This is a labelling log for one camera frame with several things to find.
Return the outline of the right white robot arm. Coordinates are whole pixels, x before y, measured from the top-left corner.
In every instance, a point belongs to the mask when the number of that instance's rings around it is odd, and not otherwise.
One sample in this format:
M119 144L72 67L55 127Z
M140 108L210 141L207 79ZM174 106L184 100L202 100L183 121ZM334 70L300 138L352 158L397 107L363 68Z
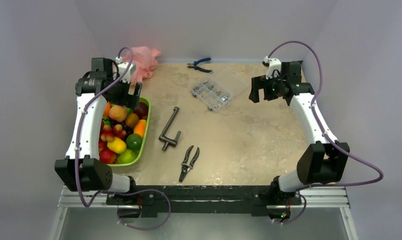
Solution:
M315 91L308 82L302 82L301 64L265 58L265 75L251 79L249 100L259 102L259 90L267 101L283 98L295 112L305 134L307 149L298 160L294 171L274 179L276 186L269 190L270 199L280 204L289 193L311 184L339 182L343 176L350 151L346 142L340 142L328 129L316 103Z

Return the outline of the pink plastic bag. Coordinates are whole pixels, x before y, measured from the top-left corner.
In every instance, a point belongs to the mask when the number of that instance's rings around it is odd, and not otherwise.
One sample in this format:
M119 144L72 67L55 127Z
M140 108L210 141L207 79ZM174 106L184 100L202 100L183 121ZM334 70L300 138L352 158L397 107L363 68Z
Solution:
M149 79L153 75L154 69L158 66L157 58L162 55L162 52L156 48L147 46L132 47L133 60L136 70L131 74L131 84L141 83L144 79Z

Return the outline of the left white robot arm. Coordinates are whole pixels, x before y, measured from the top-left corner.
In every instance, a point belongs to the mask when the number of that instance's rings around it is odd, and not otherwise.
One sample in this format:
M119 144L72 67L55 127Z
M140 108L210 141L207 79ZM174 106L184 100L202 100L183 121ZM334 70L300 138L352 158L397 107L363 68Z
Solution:
M119 176L101 162L98 142L102 115L108 102L130 109L138 107L142 88L137 83L129 93L133 63L98 57L91 60L91 71L75 85L77 114L73 136L63 159L55 161L54 170L70 191L108 191L118 193L125 204L138 198L133 180Z

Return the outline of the fake yellow lemon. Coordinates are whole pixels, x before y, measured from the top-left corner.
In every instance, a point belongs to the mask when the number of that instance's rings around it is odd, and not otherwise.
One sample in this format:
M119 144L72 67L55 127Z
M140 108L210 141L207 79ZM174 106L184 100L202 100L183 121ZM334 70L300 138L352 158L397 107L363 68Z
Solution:
M107 148L116 154L123 154L127 150L127 145L122 139L115 137L113 141L107 143Z

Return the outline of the fake orange carrot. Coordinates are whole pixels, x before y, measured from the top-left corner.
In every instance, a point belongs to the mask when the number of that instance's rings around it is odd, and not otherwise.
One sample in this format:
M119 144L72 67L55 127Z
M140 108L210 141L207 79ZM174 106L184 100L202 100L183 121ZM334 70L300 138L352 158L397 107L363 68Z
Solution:
M146 132L147 120L140 119L137 125L133 128L133 133L144 138Z

